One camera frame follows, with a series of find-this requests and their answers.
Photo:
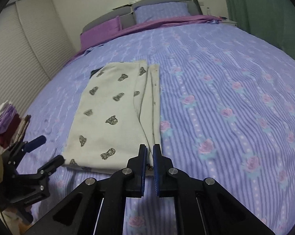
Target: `folded clothes stack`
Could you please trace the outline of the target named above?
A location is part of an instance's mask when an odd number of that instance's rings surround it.
[[[31,116],[20,118],[10,101],[0,105],[0,153],[11,144],[23,140]]]

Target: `blue pillow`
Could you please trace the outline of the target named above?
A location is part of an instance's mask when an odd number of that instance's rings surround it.
[[[167,2],[145,5],[135,9],[137,24],[172,17],[191,16],[184,2]]]

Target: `pink blanket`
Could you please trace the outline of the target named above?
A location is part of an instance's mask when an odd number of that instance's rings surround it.
[[[96,39],[94,37],[91,37],[92,39],[87,40],[87,42],[89,43],[88,46],[81,48],[81,50],[75,56],[73,56],[66,64],[73,61],[76,57],[82,55],[87,49],[89,49],[91,47],[95,47],[95,46],[103,44],[103,43],[106,43],[108,41],[111,41],[111,40],[116,39],[121,36],[125,36],[125,35],[132,34],[132,33],[139,33],[139,32],[145,31],[145,30],[162,28],[162,27],[207,23],[212,20],[221,21],[220,18],[214,17],[214,16],[209,16],[209,15],[196,15],[196,16],[186,16],[186,17],[164,18],[164,19],[160,19],[160,20],[149,21],[149,22],[137,24],[137,25],[131,26],[129,28],[123,29],[113,35],[110,35],[110,34],[101,35]]]

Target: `gray headboard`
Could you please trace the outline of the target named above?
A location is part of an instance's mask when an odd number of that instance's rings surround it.
[[[125,7],[115,9],[97,18],[96,20],[93,20],[92,22],[88,23],[83,28],[82,32],[84,33],[88,31],[89,29],[91,29],[92,27],[98,26],[99,24],[104,23],[105,21],[113,19],[117,16],[120,17],[122,29],[128,28],[130,26],[134,26],[136,24],[136,20],[133,15],[133,11],[137,7],[151,5],[151,4],[165,3],[165,2],[185,2],[188,6],[188,11],[192,16],[202,15],[202,11],[199,6],[198,0],[141,0],[132,4],[131,6],[125,6]]]

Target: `pink pillow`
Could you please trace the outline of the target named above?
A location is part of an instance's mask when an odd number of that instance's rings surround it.
[[[94,39],[97,41],[106,40],[120,30],[122,28],[119,16],[91,28],[80,35],[81,50],[91,47]]]

